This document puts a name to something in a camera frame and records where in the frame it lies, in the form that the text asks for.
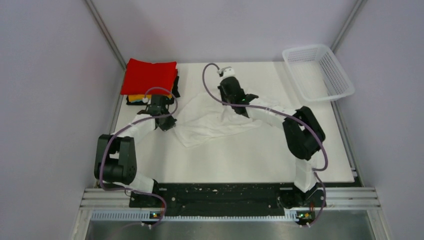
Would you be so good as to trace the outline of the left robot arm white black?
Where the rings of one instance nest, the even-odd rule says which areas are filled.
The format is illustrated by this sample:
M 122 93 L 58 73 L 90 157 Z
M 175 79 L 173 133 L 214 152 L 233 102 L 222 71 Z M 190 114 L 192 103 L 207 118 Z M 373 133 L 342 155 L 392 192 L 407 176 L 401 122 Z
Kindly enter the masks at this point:
M 141 200 L 149 207 L 160 202 L 157 181 L 138 170 L 136 145 L 149 133 L 157 129 L 166 132 L 176 125 L 170 104 L 168 96 L 152 95 L 126 126 L 99 136 L 93 173 L 103 188 L 142 193 Z

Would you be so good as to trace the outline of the white t shirt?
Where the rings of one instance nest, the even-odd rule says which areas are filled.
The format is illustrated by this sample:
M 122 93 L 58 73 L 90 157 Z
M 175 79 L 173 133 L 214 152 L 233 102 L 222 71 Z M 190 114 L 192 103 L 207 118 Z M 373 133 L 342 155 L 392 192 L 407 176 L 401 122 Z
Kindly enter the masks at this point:
M 245 133 L 265 125 L 264 121 L 236 114 L 230 106 L 220 104 L 206 92 L 193 97 L 180 110 L 176 119 L 177 123 L 173 128 L 175 135 L 186 148 Z

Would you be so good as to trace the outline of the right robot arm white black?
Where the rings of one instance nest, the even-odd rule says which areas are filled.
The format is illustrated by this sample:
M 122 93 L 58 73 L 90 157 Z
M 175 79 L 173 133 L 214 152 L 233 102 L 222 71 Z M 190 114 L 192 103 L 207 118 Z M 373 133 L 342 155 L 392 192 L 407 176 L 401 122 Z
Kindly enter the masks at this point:
M 287 109 L 273 105 L 258 95 L 245 93 L 234 76 L 223 77 L 219 86 L 221 100 L 236 114 L 252 120 L 260 120 L 283 130 L 287 147 L 296 158 L 293 200 L 299 206 L 307 206 L 314 198 L 314 175 L 317 164 L 314 154 L 323 147 L 325 133 L 312 110 L 307 106 Z

